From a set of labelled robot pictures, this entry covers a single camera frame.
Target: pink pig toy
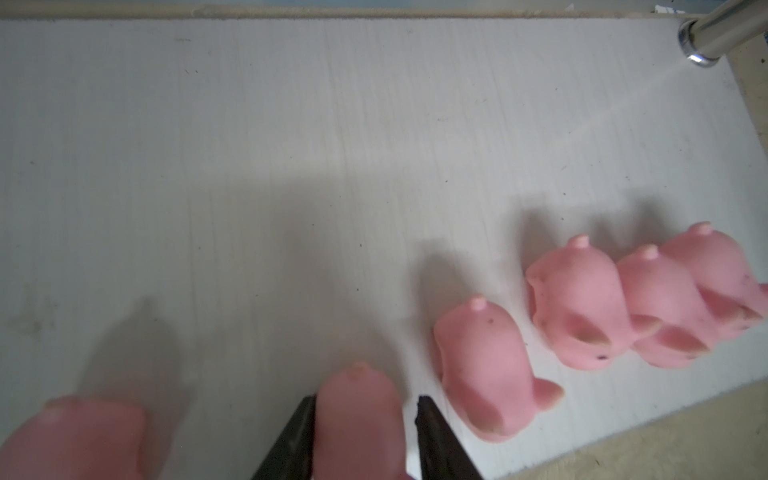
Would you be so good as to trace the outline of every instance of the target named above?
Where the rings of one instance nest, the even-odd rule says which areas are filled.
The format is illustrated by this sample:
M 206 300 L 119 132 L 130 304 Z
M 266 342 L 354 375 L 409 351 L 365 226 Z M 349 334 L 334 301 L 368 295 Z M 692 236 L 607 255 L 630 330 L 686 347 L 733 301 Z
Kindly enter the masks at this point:
M 445 394 L 486 442 L 510 439 L 564 395 L 559 385 L 533 376 L 515 321 L 482 295 L 442 316 L 434 333 Z
M 721 339 L 738 337 L 768 315 L 768 284 L 758 284 L 739 244 L 711 223 L 692 225 L 660 251 L 693 276 Z
M 534 325 L 571 368 L 601 369 L 661 327 L 659 319 L 630 318 L 616 264 L 586 235 L 536 260 L 525 279 Z
M 648 244 L 620 260 L 617 267 L 630 316 L 659 319 L 664 324 L 656 334 L 632 346 L 646 362 L 680 368 L 715 346 L 715 319 L 682 263 Z
M 316 480 L 410 480 L 402 403 L 386 375 L 358 362 L 317 393 Z
M 144 410 L 117 402 L 50 400 L 0 449 L 8 480 L 141 480 Z

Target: pig ear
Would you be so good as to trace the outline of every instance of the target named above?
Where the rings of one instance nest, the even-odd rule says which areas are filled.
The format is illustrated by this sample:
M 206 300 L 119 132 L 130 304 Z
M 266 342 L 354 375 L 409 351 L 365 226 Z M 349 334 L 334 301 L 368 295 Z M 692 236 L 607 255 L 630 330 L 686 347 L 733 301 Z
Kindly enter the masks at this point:
M 632 329 L 644 339 L 659 331 L 663 323 L 661 319 L 650 315 L 631 315 Z
M 570 315 L 567 320 L 568 332 L 579 342 L 595 346 L 609 346 L 609 339 L 602 330 L 581 315 Z
M 553 409 L 565 396 L 563 387 L 544 379 L 533 379 L 533 397 L 539 410 Z
M 710 347 L 704 345 L 701 340 L 675 326 L 665 328 L 657 338 L 661 345 L 690 356 L 697 357 L 710 352 Z

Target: wooden edge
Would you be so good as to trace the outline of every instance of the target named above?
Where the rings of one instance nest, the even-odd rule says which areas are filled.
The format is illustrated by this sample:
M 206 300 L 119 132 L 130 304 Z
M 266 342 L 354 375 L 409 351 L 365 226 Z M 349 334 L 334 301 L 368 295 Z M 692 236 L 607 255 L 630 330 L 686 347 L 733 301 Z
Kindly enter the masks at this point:
M 551 12 L 459 8 L 323 8 L 248 5 L 162 5 L 88 2 L 0 2 L 0 18 L 699 18 L 644 12 Z
M 728 53 L 728 63 L 744 98 L 746 109 L 768 155 L 768 44 L 762 35 Z

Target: pig figurine head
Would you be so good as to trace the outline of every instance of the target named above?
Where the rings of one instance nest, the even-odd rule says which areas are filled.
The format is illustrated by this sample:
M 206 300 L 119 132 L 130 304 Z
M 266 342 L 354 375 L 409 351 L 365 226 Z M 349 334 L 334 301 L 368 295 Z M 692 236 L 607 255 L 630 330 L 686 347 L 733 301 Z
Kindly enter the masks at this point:
M 392 380 L 364 362 L 327 379 L 317 393 L 316 480 L 411 480 L 402 403 Z
M 604 368 L 661 327 L 659 319 L 630 318 L 616 264 L 586 235 L 536 260 L 525 279 L 534 325 L 571 368 Z
M 440 317 L 434 334 L 445 394 L 486 442 L 510 439 L 563 397 L 559 385 L 533 376 L 515 321 L 482 295 Z
M 117 402 L 49 400 L 0 449 L 0 478 L 142 480 L 143 409 Z
M 659 319 L 653 336 L 632 346 L 654 366 L 681 368 L 717 344 L 717 325 L 685 266 L 648 244 L 617 264 L 630 317 Z
M 694 224 L 660 251 L 688 269 L 721 339 L 738 337 L 768 315 L 768 284 L 758 284 L 739 244 L 710 222 Z

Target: pig body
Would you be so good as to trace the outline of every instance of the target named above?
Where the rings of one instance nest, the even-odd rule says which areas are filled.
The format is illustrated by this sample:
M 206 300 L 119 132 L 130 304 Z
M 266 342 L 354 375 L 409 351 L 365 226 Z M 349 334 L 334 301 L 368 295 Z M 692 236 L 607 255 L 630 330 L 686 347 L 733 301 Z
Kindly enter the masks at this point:
M 758 284 L 739 244 L 711 223 L 692 225 L 660 251 L 688 269 L 721 339 L 738 337 L 768 315 L 768 284 Z
M 515 321 L 482 295 L 442 316 L 434 334 L 445 394 L 480 439 L 511 438 L 563 396 L 560 386 L 533 376 Z
M 358 362 L 320 386 L 313 477 L 410 480 L 402 403 L 386 375 Z
M 717 325 L 686 267 L 643 245 L 617 264 L 632 317 L 659 319 L 663 326 L 632 348 L 648 363 L 681 368 L 717 344 Z
M 0 448 L 0 478 L 142 480 L 146 425 L 137 406 L 74 396 L 51 400 Z
M 660 328 L 652 318 L 631 319 L 616 264 L 577 235 L 534 262 L 531 318 L 566 366 L 594 370 Z

